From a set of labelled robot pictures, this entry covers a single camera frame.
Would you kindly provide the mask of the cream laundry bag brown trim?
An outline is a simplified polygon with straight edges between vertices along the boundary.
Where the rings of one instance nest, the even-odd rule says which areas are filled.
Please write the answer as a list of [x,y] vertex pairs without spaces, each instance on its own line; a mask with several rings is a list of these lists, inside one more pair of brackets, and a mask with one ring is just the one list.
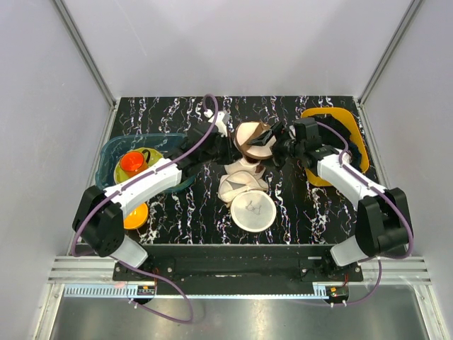
[[233,164],[224,166],[227,174],[245,171],[257,179],[263,176],[265,166],[262,164],[262,161],[269,160],[273,157],[271,147],[276,142],[276,138],[271,137],[265,145],[251,145],[249,142],[269,130],[270,126],[268,124],[259,121],[239,124],[235,130],[233,141],[234,146],[240,151],[242,158]]

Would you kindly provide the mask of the dark maroon bra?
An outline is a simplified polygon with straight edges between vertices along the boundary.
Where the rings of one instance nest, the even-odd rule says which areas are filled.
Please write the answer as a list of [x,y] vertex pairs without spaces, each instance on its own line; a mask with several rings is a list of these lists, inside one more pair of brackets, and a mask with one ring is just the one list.
[[246,161],[250,164],[249,168],[252,174],[259,174],[265,170],[265,167],[261,164],[260,159],[246,157]]

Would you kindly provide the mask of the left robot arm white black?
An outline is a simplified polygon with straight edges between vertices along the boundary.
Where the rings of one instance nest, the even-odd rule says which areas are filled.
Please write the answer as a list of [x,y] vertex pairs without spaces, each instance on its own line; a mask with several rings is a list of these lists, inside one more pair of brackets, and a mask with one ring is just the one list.
[[87,188],[72,223],[76,238],[98,256],[127,264],[137,280],[146,280],[153,263],[143,246],[125,234],[125,218],[142,203],[196,175],[203,165],[230,164],[239,156],[226,123],[198,125],[175,149],[140,174],[104,189]]

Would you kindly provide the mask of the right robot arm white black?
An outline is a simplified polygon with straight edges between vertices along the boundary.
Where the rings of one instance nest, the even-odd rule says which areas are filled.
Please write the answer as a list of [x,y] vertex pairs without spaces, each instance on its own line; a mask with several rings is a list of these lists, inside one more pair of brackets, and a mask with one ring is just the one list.
[[413,251],[413,230],[406,194],[399,188],[388,189],[367,178],[346,160],[348,142],[338,149],[323,142],[319,130],[328,126],[312,117],[301,118],[292,128],[275,123],[269,130],[253,135],[246,144],[269,146],[272,152],[268,166],[280,169],[287,159],[298,159],[305,169],[329,182],[357,209],[355,233],[334,245],[330,258],[321,263],[321,272],[328,280],[344,276],[347,266],[375,256],[395,259],[393,250],[405,247],[400,257]]

